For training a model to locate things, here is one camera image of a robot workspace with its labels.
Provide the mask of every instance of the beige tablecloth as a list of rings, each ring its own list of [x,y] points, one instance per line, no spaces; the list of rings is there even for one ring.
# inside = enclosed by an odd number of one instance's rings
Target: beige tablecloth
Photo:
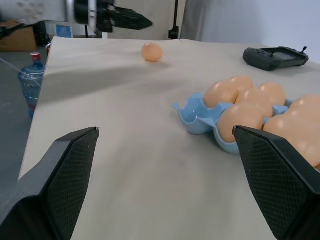
[[[100,127],[91,179],[73,240],[274,240],[240,156],[210,135],[188,134],[170,105],[214,82],[249,74],[279,81],[289,98],[320,89],[319,66],[266,72],[242,54],[259,45],[55,38],[21,176],[54,140]]]

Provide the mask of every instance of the water bottle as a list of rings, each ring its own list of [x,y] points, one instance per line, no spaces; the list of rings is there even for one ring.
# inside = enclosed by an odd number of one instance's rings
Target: water bottle
[[[34,117],[41,84],[43,81],[45,66],[41,62],[41,54],[31,53],[33,65],[24,67],[19,75],[19,81],[22,86],[22,92],[28,105],[31,119]]]

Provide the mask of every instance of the egg carton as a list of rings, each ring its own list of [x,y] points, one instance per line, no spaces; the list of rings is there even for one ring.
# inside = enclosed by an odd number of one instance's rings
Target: egg carton
[[[274,105],[273,116],[284,114],[289,110],[292,103],[292,100],[287,99],[284,106]],[[189,133],[202,135],[213,131],[218,145],[224,151],[231,154],[238,154],[239,148],[237,143],[225,142],[221,138],[217,128],[217,123],[221,115],[232,105],[232,103],[221,102],[214,108],[208,108],[203,101],[203,95],[199,92],[195,92],[187,99],[183,108],[180,108],[178,103],[173,103],[171,107],[177,110],[182,124]],[[266,123],[268,120],[269,118],[265,118],[263,122]]]

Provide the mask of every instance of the game controller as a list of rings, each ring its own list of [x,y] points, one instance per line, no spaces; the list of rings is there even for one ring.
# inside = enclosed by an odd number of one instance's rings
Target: game controller
[[[265,71],[274,71],[280,68],[289,68],[305,65],[309,56],[302,51],[279,46],[275,48],[247,48],[243,53],[243,60],[255,68]]]

